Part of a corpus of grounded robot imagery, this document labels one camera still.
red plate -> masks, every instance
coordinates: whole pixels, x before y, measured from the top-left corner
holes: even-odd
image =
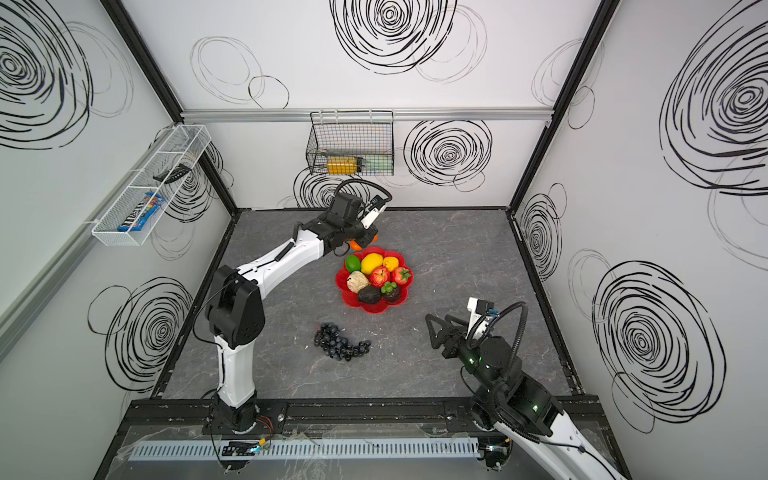
[[[349,272],[346,271],[346,268],[339,270],[339,272],[336,274],[336,286],[341,290],[341,298],[344,300],[344,303],[351,306],[352,308],[362,308],[365,312],[376,315],[378,313],[385,312],[391,306],[402,305],[408,299],[408,287],[411,286],[411,283],[413,283],[413,270],[411,270],[411,267],[406,265],[406,259],[404,259],[402,255],[397,252],[388,252],[383,248],[368,247],[362,252],[353,253],[353,255],[362,260],[369,253],[378,253],[382,257],[395,257],[400,266],[404,266],[411,272],[411,278],[408,279],[408,282],[406,282],[405,285],[400,286],[400,300],[395,303],[388,303],[386,300],[381,299],[376,305],[369,305],[367,303],[358,302],[357,293],[354,293],[352,290],[346,287],[346,279],[349,276]]]

red wire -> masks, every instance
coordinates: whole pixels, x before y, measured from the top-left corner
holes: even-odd
[[[270,427],[272,428],[272,430],[275,429],[275,426],[272,425],[272,420],[270,420],[270,417],[265,417],[264,415],[262,415],[261,418],[267,420],[270,423]]]

gray marble table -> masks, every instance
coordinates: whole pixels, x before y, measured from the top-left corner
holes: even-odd
[[[222,263],[255,259],[290,237],[295,222],[312,218],[313,212],[246,212]],[[461,362],[430,348],[424,315],[466,319],[470,296],[491,300],[499,310],[527,301],[523,368],[555,395],[570,393],[503,211],[387,211],[376,225],[376,245],[397,250],[413,269],[408,300],[369,315],[341,300],[333,279],[343,257],[328,255],[305,266],[264,300],[266,326],[253,356],[260,398],[468,396],[458,377]],[[351,362],[327,358],[312,344],[322,322],[338,324],[355,342],[370,339],[371,353]],[[195,328],[210,338],[203,316]],[[516,328],[517,316],[510,315],[495,333],[511,340]],[[216,384],[216,347],[190,336],[164,398],[199,398]]]

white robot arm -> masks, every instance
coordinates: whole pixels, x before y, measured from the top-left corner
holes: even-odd
[[[342,191],[351,183],[371,185],[387,198],[376,195],[365,205],[362,198]],[[345,242],[361,248],[371,244],[378,233],[373,221],[391,199],[389,192],[372,182],[345,180],[336,187],[327,210],[309,222],[297,223],[286,242],[236,269],[221,266],[214,274],[211,289],[216,293],[207,310],[210,331],[220,350],[214,402],[236,432],[253,428],[258,412],[252,365],[253,344],[264,328],[262,300],[298,269]]]
[[[344,185],[370,184],[387,195],[369,206],[341,192]],[[249,432],[258,407],[253,384],[253,345],[264,326],[262,300],[302,266],[327,255],[345,242],[366,247],[378,230],[373,221],[392,196],[367,180],[342,182],[328,209],[307,223],[297,223],[293,236],[266,255],[233,269],[222,266],[214,274],[207,316],[219,347],[219,388],[214,405],[235,433]],[[518,335],[510,347],[491,336],[506,314],[523,309]],[[496,429],[518,443],[557,480],[616,479],[622,477],[584,438],[557,400],[521,370],[517,345],[525,328],[527,307],[518,302],[497,312],[493,303],[472,298],[470,322],[428,315],[432,348],[445,346],[445,358],[459,357],[467,371],[484,386],[472,397],[472,414],[483,429]],[[435,334],[433,323],[442,325]]]
[[[518,309],[520,322],[510,346],[491,334],[500,319]],[[499,312],[492,302],[470,298],[467,310],[468,322],[450,315],[427,315],[426,322],[432,348],[445,347],[442,355],[459,358],[480,382],[470,400],[478,427],[507,435],[556,480],[624,479],[579,432],[560,402],[522,371],[517,349],[528,316],[525,302]],[[437,333],[435,324],[442,327]]]

candy wrapper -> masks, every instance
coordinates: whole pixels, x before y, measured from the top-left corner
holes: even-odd
[[[122,225],[118,227],[119,232],[140,232],[141,228],[144,226],[144,224],[149,220],[149,217],[151,217],[155,212],[157,212],[157,209],[160,208],[160,206],[163,204],[165,199],[160,195],[157,194],[154,197],[152,197],[151,192],[147,192],[144,194],[144,198],[141,199],[139,204],[134,208],[134,210],[131,212],[130,215],[125,219],[125,222],[123,222]]]

